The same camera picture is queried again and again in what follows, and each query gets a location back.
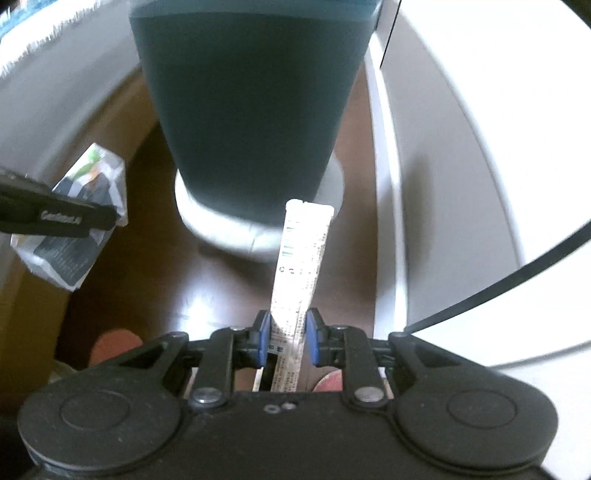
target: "red object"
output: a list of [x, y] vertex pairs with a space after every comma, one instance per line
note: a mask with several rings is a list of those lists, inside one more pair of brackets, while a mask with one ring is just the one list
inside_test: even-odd
[[323, 376], [314, 387], [314, 392], [334, 392], [343, 390], [343, 372], [335, 370]]
[[92, 346], [88, 366], [92, 367], [142, 344], [142, 339], [129, 330], [109, 330], [100, 335]]

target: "white wall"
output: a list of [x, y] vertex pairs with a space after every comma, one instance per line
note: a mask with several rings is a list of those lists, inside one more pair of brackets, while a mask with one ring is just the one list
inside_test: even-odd
[[591, 476], [591, 343], [501, 371], [546, 393], [558, 410], [558, 432], [544, 459], [544, 468], [559, 480]]
[[396, 19], [400, 0], [384, 0], [382, 2], [382, 10], [379, 14], [378, 26], [375, 29], [379, 44], [382, 48], [382, 58], [379, 59], [378, 65], [382, 63], [383, 53], [386, 50], [392, 26]]
[[407, 325], [407, 263], [402, 212], [400, 159], [388, 92], [379, 68], [384, 49], [378, 33], [365, 54], [369, 105], [374, 134], [378, 259], [374, 338], [386, 339]]
[[475, 131], [520, 263], [591, 219], [591, 29], [561, 0], [404, 0]]
[[400, 158], [408, 322], [443, 310], [519, 264], [488, 161], [402, 2], [382, 64]]

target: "plastic bag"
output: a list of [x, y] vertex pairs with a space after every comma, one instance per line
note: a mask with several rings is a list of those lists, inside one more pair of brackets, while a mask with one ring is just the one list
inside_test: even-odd
[[[97, 144], [86, 150], [53, 191], [86, 202], [113, 205], [118, 214], [116, 224], [127, 225], [125, 162]], [[91, 229], [86, 238], [13, 235], [10, 244], [31, 273], [74, 291], [84, 282], [113, 230]]]

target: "metal screw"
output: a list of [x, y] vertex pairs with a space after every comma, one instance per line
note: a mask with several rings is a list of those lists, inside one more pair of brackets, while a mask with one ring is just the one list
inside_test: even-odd
[[286, 401], [281, 404], [281, 408], [283, 408], [283, 410], [293, 410], [296, 407], [297, 407], [297, 405], [293, 402], [290, 402], [290, 401]]
[[271, 403], [265, 405], [262, 409], [265, 413], [270, 413], [272, 415], [281, 412], [281, 408], [279, 407], [279, 405], [273, 405]]
[[213, 387], [201, 387], [193, 392], [193, 400], [201, 404], [215, 403], [223, 397], [222, 392]]
[[378, 387], [360, 387], [355, 390], [355, 398], [364, 403], [375, 403], [383, 397], [384, 391]]

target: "white saucer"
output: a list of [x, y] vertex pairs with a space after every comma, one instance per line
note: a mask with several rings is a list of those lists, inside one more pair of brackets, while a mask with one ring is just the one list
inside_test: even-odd
[[[331, 205], [339, 213], [345, 192], [345, 176], [334, 154], [320, 182], [314, 203]], [[174, 181], [177, 209], [183, 223], [194, 235], [239, 257], [259, 262], [274, 262], [279, 255], [282, 227], [264, 225], [225, 215], [199, 203], [187, 191], [177, 170]]]

